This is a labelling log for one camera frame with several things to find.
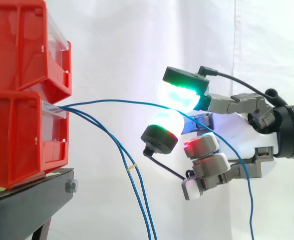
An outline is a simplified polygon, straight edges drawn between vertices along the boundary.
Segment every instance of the metal bracket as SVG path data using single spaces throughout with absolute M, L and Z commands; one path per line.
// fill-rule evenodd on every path
M 250 178 L 261 178 L 262 172 L 261 172 L 261 163 L 262 162 L 271 162 L 273 161 L 273 152 L 272 147 L 259 147 L 256 148 L 256 153 L 252 159 L 245 160 L 245 165 L 247 167 L 247 170 L 249 172 Z M 233 165 L 231 165 L 231 170 L 228 171 L 227 177 L 230 180 L 232 179 L 246 179 L 247 175 L 244 171 L 243 166 L 237 162 Z

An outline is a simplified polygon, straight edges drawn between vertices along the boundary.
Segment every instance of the yellow cable tie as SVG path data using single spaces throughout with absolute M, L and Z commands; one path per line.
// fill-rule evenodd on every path
M 130 171 L 130 170 L 132 170 L 132 169 L 134 169 L 136 166 L 137 166 L 137 164 L 134 164 L 134 165 L 130 166 L 130 167 L 127 169 L 127 172 Z

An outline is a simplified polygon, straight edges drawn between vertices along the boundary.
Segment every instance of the blue cable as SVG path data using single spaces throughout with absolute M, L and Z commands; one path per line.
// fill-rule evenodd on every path
M 61 109 L 65 110 L 65 111 L 69 111 L 71 113 L 74 113 L 80 117 L 82 117 L 83 119 L 87 120 L 88 122 L 92 123 L 93 125 L 95 125 L 96 127 L 100 128 L 101 130 L 103 130 L 104 132 L 106 132 L 113 140 L 114 142 L 117 144 L 118 148 L 119 148 L 119 151 L 121 153 L 121 156 L 123 157 L 122 160 L 124 162 L 124 165 L 125 165 L 125 168 L 128 169 L 128 165 L 125 161 L 125 158 L 124 158 L 124 155 L 123 155 L 123 152 L 124 151 L 126 153 L 126 155 L 128 156 L 128 158 L 131 160 L 132 164 L 136 164 L 135 161 L 133 160 L 133 158 L 131 157 L 131 155 L 129 154 L 129 152 L 125 149 L 125 147 L 119 142 L 119 140 L 114 136 L 112 135 L 97 119 L 95 119 L 93 116 L 83 112 L 83 111 L 80 111 L 80 110 L 77 110 L 77 109 L 74 109 L 74 108 L 70 108 L 70 107 L 61 107 Z M 149 204 L 148 204 L 148 201 L 147 201 L 147 195 L 146 195 L 146 190 L 145 190 L 145 187 L 144 187 L 144 184 L 143 184 L 143 180 L 142 180 L 142 176 L 141 176 L 141 173 L 139 171 L 139 168 L 136 166 L 135 167 L 136 171 L 137 171 L 137 174 L 138 174 L 138 177 L 139 177 L 139 180 L 140 180 L 140 184 L 141 184 L 141 189 L 142 189 L 142 193 L 143 193 L 143 197 L 144 197 L 144 201 L 145 201 L 145 205 L 146 205 L 146 208 L 147 208 L 147 213 L 148 213 L 148 217 L 149 217 L 149 221 L 150 221 L 150 225 L 151 225 L 151 228 L 152 228 L 152 233 L 153 233 L 153 236 L 154 236 L 154 239 L 157 240 L 157 235 L 156 235 L 156 231 L 155 231 L 155 228 L 154 228 L 154 224 L 153 224 L 153 221 L 152 221 L 152 217 L 151 217 L 151 213 L 150 213 L 150 209 L 149 209 Z M 139 206 L 140 206 L 140 209 L 142 211 L 142 214 L 143 214 L 143 217 L 144 217 L 144 220 L 145 220 L 145 223 L 146 223 L 146 227 L 147 227 L 147 232 L 148 232 L 148 238 L 151 239 L 151 235 L 150 235 L 150 229 L 149 229 L 149 225 L 148 225 L 148 221 L 147 221 L 147 217 L 146 217 L 146 213 L 143 209 L 143 206 L 142 206 L 142 203 L 141 203 L 141 200 L 140 200 L 140 196 L 137 192 L 137 189 L 136 189 L 136 186 L 135 186 L 135 183 L 133 181 L 133 178 L 131 176 L 131 173 L 128 171 L 127 172 L 128 175 L 129 175 L 129 178 L 130 178 L 130 181 L 131 181 L 131 184 L 134 188 L 134 191 L 135 191 L 135 194 L 136 194 L 136 197 L 137 197 L 137 200 L 139 202 Z
M 103 100 L 95 100 L 95 101 L 86 101 L 86 102 L 79 102 L 79 103 L 73 103 L 73 104 L 69 104 L 69 105 L 65 105 L 64 107 L 72 107 L 72 106 L 80 106 L 80 105 L 87 105 L 87 104 L 96 104 L 96 103 L 105 103 L 105 102 L 118 102 L 118 103 L 129 103 L 129 104 L 140 104 L 140 105 L 148 105 L 148 106 L 154 106 L 154 107 L 158 107 L 158 108 L 163 108 L 163 109 L 171 109 L 169 107 L 166 106 L 162 106 L 159 104 L 155 104 L 155 103 L 149 103 L 149 102 L 142 102 L 142 101 L 129 101 L 129 100 L 120 100 L 120 99 L 103 99 Z M 250 184 L 250 176 L 249 176 L 249 172 L 248 169 L 243 161 L 243 159 L 240 157 L 240 155 L 238 154 L 238 152 L 234 149 L 234 147 L 232 147 L 222 136 L 220 136 L 219 134 L 217 134 L 216 132 L 214 132 L 212 129 L 208 128 L 207 126 L 203 125 L 202 123 L 198 122 L 197 120 L 193 119 L 192 117 L 184 114 L 183 112 L 178 111 L 181 115 L 185 116 L 186 118 L 190 119 L 191 121 L 195 122 L 196 124 L 202 126 L 203 128 L 205 128 L 206 130 L 212 132 L 214 135 L 216 135 L 218 138 L 220 138 L 238 157 L 241 165 L 244 168 L 244 171 L 246 173 L 246 177 L 247 177 L 247 183 L 248 183 L 248 189 L 249 189 L 249 195 L 250 195 L 250 200 L 251 200 L 251 212 L 250 212 L 250 221 L 249 221 L 249 225 L 250 225 L 250 231 L 251 231 L 251 238 L 252 240 L 254 240 L 254 233 L 253 233 L 253 227 L 252 227 L 252 218 L 253 218 L 253 196 L 252 196 L 252 191 L 251 191 L 251 184 Z

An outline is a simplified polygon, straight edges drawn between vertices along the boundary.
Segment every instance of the cable connector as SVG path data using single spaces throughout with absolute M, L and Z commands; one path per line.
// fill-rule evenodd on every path
M 155 151 L 153 151 L 150 148 L 146 147 L 145 150 L 142 153 L 143 153 L 143 155 L 145 157 L 150 158 L 155 153 Z
M 198 71 L 198 74 L 204 77 L 206 77 L 207 75 L 217 76 L 218 73 L 219 73 L 218 70 L 215 70 L 206 66 L 201 66 Z

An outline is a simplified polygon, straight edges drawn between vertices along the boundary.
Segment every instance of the clear plastic lid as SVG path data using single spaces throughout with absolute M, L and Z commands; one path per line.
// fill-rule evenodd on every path
M 69 44 L 49 13 L 47 20 L 48 49 L 51 57 L 62 67 L 62 52 L 69 50 Z

